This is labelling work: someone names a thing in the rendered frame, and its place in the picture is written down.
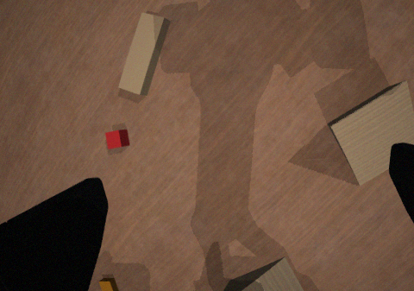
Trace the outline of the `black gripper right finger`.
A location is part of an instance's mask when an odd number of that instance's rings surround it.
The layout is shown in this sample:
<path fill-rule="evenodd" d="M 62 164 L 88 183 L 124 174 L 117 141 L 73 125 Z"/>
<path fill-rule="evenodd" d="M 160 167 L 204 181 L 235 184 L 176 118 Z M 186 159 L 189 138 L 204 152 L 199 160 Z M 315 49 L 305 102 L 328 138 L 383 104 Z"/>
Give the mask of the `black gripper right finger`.
<path fill-rule="evenodd" d="M 389 174 L 414 223 L 414 145 L 397 142 L 391 146 Z"/>

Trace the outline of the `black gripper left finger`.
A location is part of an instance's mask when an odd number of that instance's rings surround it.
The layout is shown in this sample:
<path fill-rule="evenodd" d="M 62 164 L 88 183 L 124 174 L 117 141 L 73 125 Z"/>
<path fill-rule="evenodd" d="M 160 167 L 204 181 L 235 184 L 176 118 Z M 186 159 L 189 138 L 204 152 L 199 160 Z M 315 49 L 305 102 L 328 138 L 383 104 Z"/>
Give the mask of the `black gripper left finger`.
<path fill-rule="evenodd" d="M 0 291 L 87 291 L 108 199 L 86 178 L 0 225 Z"/>

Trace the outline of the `small red block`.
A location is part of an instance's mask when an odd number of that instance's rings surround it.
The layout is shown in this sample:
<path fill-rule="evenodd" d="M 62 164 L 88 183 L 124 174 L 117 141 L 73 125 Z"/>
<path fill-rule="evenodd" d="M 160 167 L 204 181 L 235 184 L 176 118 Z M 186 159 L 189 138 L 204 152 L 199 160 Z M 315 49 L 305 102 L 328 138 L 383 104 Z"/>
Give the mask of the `small red block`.
<path fill-rule="evenodd" d="M 128 130 L 104 133 L 108 149 L 130 145 Z"/>

